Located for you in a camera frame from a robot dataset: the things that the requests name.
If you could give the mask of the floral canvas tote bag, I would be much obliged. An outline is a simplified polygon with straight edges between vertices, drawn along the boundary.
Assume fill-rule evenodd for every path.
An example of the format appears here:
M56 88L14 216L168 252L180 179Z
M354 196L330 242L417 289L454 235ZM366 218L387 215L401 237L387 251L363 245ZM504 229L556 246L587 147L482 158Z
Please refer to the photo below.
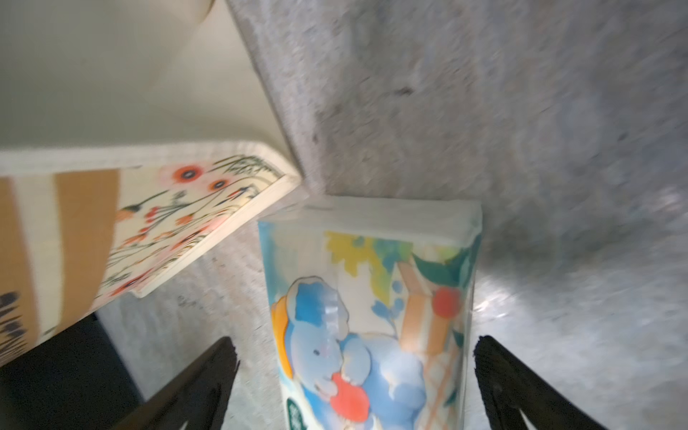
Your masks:
M301 181L228 2L3 2L2 363Z

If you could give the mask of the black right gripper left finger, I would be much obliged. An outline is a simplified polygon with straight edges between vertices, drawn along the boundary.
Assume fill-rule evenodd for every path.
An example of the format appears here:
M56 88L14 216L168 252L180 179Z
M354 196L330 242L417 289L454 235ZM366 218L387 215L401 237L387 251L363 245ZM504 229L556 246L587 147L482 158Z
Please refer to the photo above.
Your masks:
M220 338L114 428L220 430L238 374L236 352L231 338Z

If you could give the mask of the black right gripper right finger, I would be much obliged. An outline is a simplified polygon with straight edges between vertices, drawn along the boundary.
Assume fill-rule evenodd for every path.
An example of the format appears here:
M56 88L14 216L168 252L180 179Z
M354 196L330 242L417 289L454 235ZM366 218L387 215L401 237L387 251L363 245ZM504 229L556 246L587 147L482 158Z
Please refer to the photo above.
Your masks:
M478 339L474 360L478 388L492 429L605 429L495 338Z

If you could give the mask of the elephant print tissue pack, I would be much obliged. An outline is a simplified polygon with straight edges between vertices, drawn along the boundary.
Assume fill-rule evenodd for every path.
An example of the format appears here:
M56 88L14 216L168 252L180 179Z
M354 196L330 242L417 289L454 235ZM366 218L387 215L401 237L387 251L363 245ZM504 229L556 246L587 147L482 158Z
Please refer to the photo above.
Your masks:
M290 429L460 429L475 201L326 196L259 234Z

